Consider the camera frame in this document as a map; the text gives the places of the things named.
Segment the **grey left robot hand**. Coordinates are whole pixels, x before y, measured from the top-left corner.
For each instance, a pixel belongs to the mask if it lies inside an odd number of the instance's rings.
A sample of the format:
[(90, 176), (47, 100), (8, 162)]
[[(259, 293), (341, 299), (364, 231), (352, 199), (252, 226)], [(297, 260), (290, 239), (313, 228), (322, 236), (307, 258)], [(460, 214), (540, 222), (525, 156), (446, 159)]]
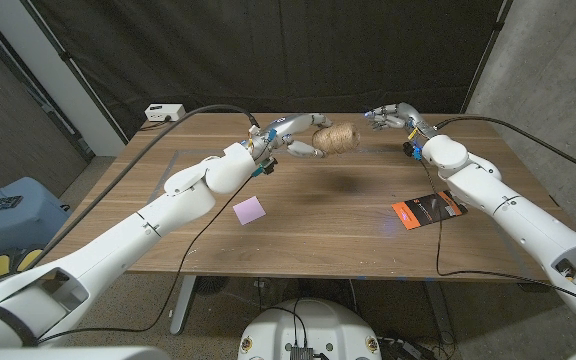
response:
[(321, 113), (306, 113), (285, 116), (270, 123), (265, 128), (250, 128), (249, 153), (259, 164), (271, 157), (272, 151), (286, 146), (289, 154), (301, 158), (323, 158), (326, 152), (294, 139), (296, 134), (305, 132), (311, 127), (329, 128), (332, 121)]

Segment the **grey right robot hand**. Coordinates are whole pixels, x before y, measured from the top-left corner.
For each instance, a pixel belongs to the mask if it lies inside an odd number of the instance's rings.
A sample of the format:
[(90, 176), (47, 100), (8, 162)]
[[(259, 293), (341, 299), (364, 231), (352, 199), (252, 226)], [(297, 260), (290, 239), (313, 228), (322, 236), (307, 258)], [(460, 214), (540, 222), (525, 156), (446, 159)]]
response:
[(404, 129), (409, 140), (430, 139), (438, 135), (438, 131), (413, 106), (404, 102), (374, 108), (365, 112), (364, 117), (374, 130)]

